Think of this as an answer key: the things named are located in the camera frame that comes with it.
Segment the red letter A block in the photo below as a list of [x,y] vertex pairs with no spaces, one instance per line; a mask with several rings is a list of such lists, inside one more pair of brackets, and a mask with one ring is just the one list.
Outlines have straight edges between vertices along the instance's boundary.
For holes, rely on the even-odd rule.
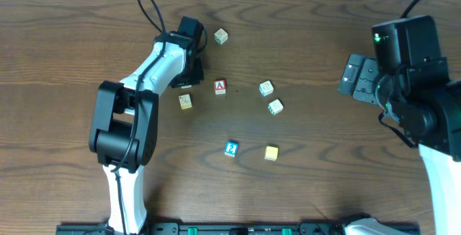
[[214,81],[214,90],[216,95],[226,93],[226,82],[224,79],[218,79]]

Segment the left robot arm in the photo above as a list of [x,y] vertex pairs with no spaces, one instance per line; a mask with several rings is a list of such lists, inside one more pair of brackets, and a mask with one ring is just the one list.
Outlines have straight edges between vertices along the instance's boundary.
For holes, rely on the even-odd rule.
[[156,147],[159,98],[168,87],[184,88],[204,79],[198,54],[205,37],[198,19],[182,17],[178,30],[154,39],[151,54],[131,75],[100,84],[89,149],[109,183],[111,213],[104,234],[146,231],[143,174]]

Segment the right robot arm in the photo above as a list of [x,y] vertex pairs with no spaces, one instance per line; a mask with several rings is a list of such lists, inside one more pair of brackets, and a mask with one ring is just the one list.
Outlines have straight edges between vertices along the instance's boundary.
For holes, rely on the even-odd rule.
[[449,77],[428,15],[372,26],[375,57],[351,54],[338,91],[382,109],[417,148],[429,177],[437,234],[460,233],[460,82]]

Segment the yellow-edged butterfly block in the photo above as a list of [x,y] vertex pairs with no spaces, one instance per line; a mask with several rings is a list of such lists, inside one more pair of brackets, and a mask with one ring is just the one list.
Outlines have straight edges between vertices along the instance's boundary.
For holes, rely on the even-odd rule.
[[183,110],[192,108],[192,100],[189,94],[180,95],[179,103]]

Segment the far green-edged wooden block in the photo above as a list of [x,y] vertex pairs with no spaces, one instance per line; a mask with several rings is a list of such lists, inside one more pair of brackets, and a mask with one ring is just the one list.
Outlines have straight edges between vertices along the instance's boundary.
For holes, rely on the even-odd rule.
[[222,45],[228,40],[228,33],[223,28],[220,28],[215,32],[214,38],[218,44]]

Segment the green-edged wooden block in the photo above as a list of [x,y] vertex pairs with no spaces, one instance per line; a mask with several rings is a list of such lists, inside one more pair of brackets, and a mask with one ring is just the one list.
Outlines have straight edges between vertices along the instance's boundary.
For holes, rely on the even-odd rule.
[[214,38],[218,44],[222,45],[228,40],[228,33],[223,28],[220,28],[215,32]]
[[268,104],[268,110],[272,115],[280,113],[284,109],[282,102],[279,99],[276,99]]

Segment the blue-edged wooden block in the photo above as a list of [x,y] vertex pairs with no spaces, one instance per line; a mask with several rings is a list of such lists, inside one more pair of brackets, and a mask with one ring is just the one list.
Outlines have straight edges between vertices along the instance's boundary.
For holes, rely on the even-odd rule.
[[274,91],[274,87],[273,87],[271,81],[268,80],[268,81],[265,81],[265,82],[261,83],[259,85],[259,91],[261,92],[261,95],[263,97],[265,97],[265,96],[267,96],[269,94],[272,94],[273,91]]

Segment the blue number 2 block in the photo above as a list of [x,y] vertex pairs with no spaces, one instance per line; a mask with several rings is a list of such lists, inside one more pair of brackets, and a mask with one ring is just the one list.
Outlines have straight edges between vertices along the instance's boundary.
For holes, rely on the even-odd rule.
[[234,142],[227,142],[225,145],[225,155],[235,157],[238,151],[238,144]]

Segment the yellow wooden block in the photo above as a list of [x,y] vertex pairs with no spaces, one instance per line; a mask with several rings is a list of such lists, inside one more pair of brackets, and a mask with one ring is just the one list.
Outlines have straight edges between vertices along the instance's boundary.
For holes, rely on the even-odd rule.
[[269,161],[276,161],[278,158],[279,149],[275,146],[267,146],[264,158]]

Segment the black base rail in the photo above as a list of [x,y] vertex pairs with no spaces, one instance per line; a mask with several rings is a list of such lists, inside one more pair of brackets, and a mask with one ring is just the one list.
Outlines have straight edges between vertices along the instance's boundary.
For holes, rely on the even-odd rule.
[[420,234],[415,225],[384,226],[372,219],[346,224],[302,222],[295,225],[230,225],[153,223],[143,235],[330,235],[330,234]]

